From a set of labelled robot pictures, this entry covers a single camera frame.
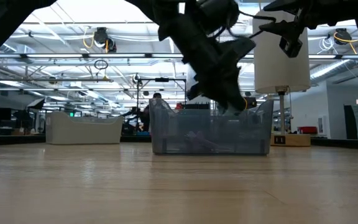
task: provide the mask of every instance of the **clear plastic bin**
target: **clear plastic bin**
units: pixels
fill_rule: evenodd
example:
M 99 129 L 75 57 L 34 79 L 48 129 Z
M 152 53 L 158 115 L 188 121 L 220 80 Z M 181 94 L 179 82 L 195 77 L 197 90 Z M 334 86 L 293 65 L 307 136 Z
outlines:
M 172 110 L 162 99 L 150 100 L 155 154 L 268 154 L 273 101 L 239 116 L 211 110 Z

